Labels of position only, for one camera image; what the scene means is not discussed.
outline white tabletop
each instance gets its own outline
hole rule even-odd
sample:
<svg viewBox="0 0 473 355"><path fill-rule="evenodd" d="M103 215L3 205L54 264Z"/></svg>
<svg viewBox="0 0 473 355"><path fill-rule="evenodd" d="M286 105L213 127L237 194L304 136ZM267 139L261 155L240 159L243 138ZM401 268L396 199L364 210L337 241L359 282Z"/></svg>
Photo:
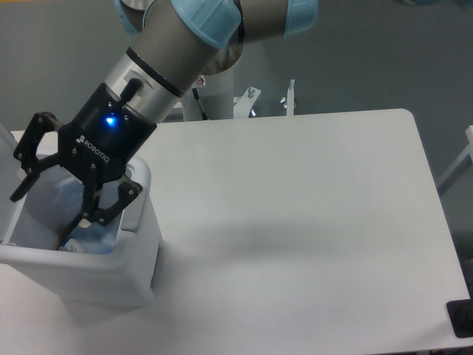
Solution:
<svg viewBox="0 0 473 355"><path fill-rule="evenodd" d="M62 301L0 266L2 354L380 354L473 345L403 110L162 124L139 155L165 240L148 308Z"/></svg>

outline screw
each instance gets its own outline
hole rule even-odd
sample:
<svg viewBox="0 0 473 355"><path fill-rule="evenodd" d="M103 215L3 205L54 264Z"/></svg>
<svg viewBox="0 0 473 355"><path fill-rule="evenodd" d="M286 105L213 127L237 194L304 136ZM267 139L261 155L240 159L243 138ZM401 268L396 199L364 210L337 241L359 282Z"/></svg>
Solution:
<svg viewBox="0 0 473 355"><path fill-rule="evenodd" d="M253 98L255 92L256 92L256 90L254 89L254 87L250 87L248 89L248 97Z"/></svg>
<svg viewBox="0 0 473 355"><path fill-rule="evenodd" d="M205 76L204 75L199 75L199 78L197 78L196 82L197 82L197 85L199 85L200 87L204 87L205 86Z"/></svg>

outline white plastic bin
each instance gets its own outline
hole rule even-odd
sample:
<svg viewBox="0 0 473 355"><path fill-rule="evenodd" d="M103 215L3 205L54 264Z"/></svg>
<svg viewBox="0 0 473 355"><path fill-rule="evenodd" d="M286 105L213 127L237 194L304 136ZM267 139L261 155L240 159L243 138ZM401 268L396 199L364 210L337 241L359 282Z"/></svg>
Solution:
<svg viewBox="0 0 473 355"><path fill-rule="evenodd" d="M16 172L20 167L13 158L15 145L0 125L0 263L64 299L130 306L151 302L162 237L149 198L151 172L146 163L139 158L130 161L127 172L143 186L143 192L103 230L116 234L113 251L105 255L70 253L57 251L58 233L78 213L58 194L58 179L65 173L58 167L44 172L22 201L12 203L10 195L19 184ZM113 187L109 188L110 200Z"/></svg>

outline gray floor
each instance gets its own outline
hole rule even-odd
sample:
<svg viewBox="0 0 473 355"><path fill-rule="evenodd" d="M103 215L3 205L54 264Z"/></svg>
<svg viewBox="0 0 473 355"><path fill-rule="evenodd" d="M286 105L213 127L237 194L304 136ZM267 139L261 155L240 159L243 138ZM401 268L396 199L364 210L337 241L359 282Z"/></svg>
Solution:
<svg viewBox="0 0 473 355"><path fill-rule="evenodd" d="M0 29L0 122L8 129L23 129L37 111L70 121L132 41L112 0L1 3ZM455 0L321 0L309 33L245 49L236 92L260 88L260 114L281 115L291 78L299 114L411 111L438 179L473 124L473 13ZM473 257L472 187L469 171L443 199L462 259Z"/></svg>

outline robotic arm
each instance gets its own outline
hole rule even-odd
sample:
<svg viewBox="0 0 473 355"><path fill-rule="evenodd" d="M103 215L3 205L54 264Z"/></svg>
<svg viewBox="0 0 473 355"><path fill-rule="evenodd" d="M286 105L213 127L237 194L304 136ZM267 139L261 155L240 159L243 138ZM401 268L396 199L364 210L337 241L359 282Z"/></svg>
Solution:
<svg viewBox="0 0 473 355"><path fill-rule="evenodd" d="M24 179L11 196L23 198L41 172L60 165L84 185L72 222L102 226L141 192L126 164L217 52L236 43L287 36L311 27L317 0L116 0L136 42L69 124L49 112L34 115L14 156ZM46 132L58 132L58 153L39 160ZM98 207L102 185L119 181L118 200Z"/></svg>

